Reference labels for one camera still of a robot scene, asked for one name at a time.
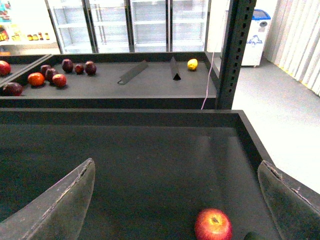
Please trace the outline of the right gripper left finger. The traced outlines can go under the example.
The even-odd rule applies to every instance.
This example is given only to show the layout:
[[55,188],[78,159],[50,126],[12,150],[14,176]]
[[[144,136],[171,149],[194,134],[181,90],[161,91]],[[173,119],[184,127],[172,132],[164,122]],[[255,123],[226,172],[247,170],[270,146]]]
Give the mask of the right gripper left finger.
[[96,167],[89,158],[0,223],[2,240],[76,240],[89,208]]

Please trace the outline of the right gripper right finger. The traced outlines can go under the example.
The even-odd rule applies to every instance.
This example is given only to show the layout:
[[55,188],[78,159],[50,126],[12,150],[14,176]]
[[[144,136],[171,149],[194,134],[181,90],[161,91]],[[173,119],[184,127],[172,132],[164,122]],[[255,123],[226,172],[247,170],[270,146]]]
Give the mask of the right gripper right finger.
[[320,238],[320,194],[264,160],[257,170],[263,198],[283,240]]

